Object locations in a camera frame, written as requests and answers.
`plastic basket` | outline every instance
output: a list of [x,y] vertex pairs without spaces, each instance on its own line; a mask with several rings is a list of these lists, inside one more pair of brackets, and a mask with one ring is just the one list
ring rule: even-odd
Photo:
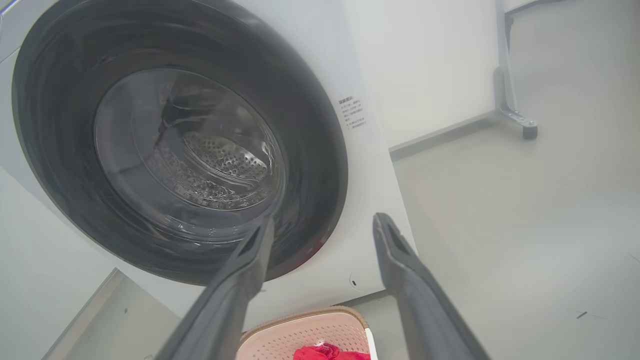
[[240,339],[236,360],[292,360],[297,349],[322,342],[378,360],[369,325],[346,306],[295,314],[249,330]]

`caster wheel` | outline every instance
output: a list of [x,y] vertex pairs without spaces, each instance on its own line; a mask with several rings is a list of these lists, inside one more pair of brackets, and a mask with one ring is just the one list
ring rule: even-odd
[[533,140],[538,137],[538,127],[523,127],[522,137],[525,140]]

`white wall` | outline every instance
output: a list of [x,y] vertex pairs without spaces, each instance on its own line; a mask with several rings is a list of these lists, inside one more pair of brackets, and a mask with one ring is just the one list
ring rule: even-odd
[[391,148],[495,109],[495,0],[348,0]]
[[0,357],[41,359],[113,269],[0,168]]

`washing machine door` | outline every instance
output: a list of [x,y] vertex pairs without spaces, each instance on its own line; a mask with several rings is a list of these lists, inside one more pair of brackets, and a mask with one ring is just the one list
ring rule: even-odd
[[205,284],[273,215],[268,279],[338,221],[339,121],[271,28],[213,0],[62,0],[26,37],[13,112],[41,185],[116,256]]

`gray floor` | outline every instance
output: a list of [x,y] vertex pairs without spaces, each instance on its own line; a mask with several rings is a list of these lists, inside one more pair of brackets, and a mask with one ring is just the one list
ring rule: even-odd
[[[494,359],[640,354],[638,19],[635,0],[519,13],[515,88],[521,112],[542,124],[539,138],[484,120],[393,154],[420,257]],[[350,305],[380,359],[407,358],[393,298]],[[171,316],[124,302],[113,311],[124,306],[154,323]],[[141,343],[131,359],[154,353]]]

